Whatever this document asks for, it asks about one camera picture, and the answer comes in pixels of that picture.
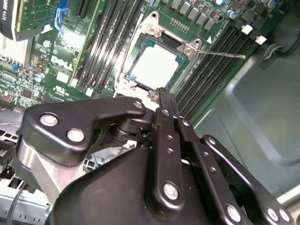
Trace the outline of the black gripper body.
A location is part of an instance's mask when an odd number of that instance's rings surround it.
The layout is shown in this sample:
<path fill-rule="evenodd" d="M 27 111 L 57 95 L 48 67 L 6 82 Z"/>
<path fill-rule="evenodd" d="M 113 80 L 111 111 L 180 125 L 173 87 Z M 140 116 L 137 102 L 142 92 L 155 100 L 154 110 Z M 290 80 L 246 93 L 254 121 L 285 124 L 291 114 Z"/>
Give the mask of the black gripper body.
<path fill-rule="evenodd" d="M 206 215 L 190 166 L 183 164 L 185 204 L 173 219 L 145 202 L 149 148 L 130 150 L 69 184 L 48 217 L 50 225 L 204 225 Z"/>

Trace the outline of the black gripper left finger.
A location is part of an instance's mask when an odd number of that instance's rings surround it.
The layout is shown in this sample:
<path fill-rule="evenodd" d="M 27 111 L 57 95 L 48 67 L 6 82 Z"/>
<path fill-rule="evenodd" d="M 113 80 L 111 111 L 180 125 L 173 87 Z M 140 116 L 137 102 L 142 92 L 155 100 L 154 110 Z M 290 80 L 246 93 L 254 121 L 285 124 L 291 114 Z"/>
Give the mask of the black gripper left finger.
<path fill-rule="evenodd" d="M 87 155 L 136 141 L 150 154 L 149 196 L 160 204 L 183 204 L 168 186 L 183 186 L 179 135 L 180 117 L 175 97 L 159 88 L 151 98 L 152 110 L 141 99 L 122 96 L 35 105 L 23 116 L 16 146 L 14 170 L 55 204 L 61 192 L 84 175 Z"/>

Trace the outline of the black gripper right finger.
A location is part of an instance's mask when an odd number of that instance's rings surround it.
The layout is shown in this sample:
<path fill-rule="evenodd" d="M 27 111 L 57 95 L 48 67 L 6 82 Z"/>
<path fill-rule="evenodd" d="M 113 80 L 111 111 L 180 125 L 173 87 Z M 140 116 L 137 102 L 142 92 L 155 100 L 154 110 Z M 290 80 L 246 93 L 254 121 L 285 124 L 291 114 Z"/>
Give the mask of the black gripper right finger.
<path fill-rule="evenodd" d="M 294 225 L 285 207 L 213 136 L 199 138 L 180 116 L 175 96 L 165 91 L 175 116 L 183 157 L 192 166 L 206 215 L 213 225 Z"/>

